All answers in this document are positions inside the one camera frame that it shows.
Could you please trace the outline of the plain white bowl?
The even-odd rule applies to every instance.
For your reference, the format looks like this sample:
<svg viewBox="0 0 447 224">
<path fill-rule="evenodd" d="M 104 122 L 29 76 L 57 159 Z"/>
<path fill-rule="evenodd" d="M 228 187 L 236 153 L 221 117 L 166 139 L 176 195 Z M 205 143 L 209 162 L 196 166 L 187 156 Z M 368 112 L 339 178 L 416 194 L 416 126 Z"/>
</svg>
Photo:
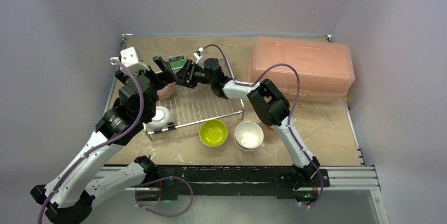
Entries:
<svg viewBox="0 0 447 224">
<path fill-rule="evenodd" d="M 165 106 L 156 106 L 155 116 L 147 126 L 151 129 L 166 128 L 171 122 L 174 122 L 174 119 L 170 110 Z"/>
</svg>

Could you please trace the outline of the red floral patterned bowl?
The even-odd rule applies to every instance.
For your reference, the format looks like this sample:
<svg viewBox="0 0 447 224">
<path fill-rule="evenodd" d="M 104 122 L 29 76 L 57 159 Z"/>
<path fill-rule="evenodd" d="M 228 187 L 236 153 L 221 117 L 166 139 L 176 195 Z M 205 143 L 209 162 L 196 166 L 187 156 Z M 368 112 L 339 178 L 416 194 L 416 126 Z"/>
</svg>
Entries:
<svg viewBox="0 0 447 224">
<path fill-rule="evenodd" d="M 175 91 L 176 84 L 175 83 L 169 83 L 164 88 L 157 91 L 157 95 L 159 100 L 166 100 L 168 99 Z"/>
</svg>

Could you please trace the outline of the white orange bowl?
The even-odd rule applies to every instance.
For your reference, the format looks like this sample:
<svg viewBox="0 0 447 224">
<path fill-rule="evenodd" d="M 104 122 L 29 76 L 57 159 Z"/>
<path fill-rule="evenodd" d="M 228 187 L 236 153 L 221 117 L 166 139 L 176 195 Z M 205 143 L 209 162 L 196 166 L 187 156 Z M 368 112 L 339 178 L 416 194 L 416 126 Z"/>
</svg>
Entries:
<svg viewBox="0 0 447 224">
<path fill-rule="evenodd" d="M 265 126 L 266 128 L 268 128 L 269 130 L 273 130 L 273 127 L 272 127 L 271 125 L 266 125 L 266 124 L 264 124 L 264 126 Z"/>
</svg>

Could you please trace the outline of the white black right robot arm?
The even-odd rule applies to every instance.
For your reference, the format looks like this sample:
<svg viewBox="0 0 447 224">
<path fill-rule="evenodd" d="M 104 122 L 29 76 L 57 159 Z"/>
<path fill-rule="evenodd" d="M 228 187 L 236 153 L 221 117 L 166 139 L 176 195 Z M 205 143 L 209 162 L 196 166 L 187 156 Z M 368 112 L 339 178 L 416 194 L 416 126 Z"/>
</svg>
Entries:
<svg viewBox="0 0 447 224">
<path fill-rule="evenodd" d="M 254 83 L 237 81 L 224 74 L 217 59 L 205 60 L 203 67 L 187 60 L 175 75 L 177 85 L 193 89 L 199 83 L 208 84 L 219 98 L 249 101 L 259 120 L 272 127 L 282 140 L 296 170 L 297 181 L 307 186 L 317 177 L 320 184 L 324 183 L 318 159 L 305 145 L 292 122 L 295 106 L 270 79 Z"/>
</svg>

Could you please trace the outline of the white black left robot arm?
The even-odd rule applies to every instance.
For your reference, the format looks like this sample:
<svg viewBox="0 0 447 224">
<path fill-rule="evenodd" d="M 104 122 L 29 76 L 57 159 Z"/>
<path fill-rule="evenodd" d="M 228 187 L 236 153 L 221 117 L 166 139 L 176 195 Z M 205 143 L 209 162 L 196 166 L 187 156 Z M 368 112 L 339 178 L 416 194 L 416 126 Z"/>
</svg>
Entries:
<svg viewBox="0 0 447 224">
<path fill-rule="evenodd" d="M 157 115 L 157 92 L 176 78 L 159 56 L 154 72 L 135 53 L 111 58 L 120 68 L 115 77 L 122 82 L 119 96 L 96 124 L 87 143 L 71 163 L 50 183 L 31 190 L 41 205 L 37 222 L 81 223 L 105 199 L 138 184 L 157 181 L 156 165 L 149 157 L 138 157 L 122 170 L 94 180 L 97 172 L 143 130 Z"/>
</svg>

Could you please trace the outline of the cream white bowl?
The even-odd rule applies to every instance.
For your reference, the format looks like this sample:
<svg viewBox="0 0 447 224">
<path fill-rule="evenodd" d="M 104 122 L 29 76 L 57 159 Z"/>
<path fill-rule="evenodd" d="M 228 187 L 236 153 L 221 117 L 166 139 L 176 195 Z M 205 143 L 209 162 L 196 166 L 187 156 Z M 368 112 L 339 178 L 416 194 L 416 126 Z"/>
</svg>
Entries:
<svg viewBox="0 0 447 224">
<path fill-rule="evenodd" d="M 254 151 L 262 145 L 264 132 L 255 122 L 240 122 L 234 131 L 234 142 L 243 151 Z"/>
</svg>

